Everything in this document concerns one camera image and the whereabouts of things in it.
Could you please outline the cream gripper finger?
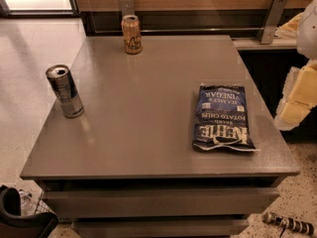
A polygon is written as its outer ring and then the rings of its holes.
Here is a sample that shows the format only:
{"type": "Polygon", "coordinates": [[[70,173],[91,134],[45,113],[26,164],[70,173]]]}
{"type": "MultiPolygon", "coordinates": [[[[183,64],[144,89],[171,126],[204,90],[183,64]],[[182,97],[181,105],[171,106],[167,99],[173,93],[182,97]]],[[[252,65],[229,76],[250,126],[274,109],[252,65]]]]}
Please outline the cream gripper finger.
{"type": "Polygon", "coordinates": [[[305,65],[299,70],[286,99],[308,106],[317,105],[317,63],[305,65]]]}
{"type": "Polygon", "coordinates": [[[310,113],[310,109],[299,103],[281,100],[276,109],[273,124],[280,131],[291,131],[310,113]]]}

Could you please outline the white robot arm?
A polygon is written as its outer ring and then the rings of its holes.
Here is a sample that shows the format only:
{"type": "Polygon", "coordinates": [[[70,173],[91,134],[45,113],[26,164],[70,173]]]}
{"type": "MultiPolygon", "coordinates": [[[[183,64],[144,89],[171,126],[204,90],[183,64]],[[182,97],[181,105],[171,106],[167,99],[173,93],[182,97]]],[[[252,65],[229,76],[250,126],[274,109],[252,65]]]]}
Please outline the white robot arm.
{"type": "Polygon", "coordinates": [[[297,51],[308,58],[303,68],[290,69],[275,111],[274,126],[280,131],[290,131],[317,105],[317,0],[277,32],[296,36],[297,51]]]}

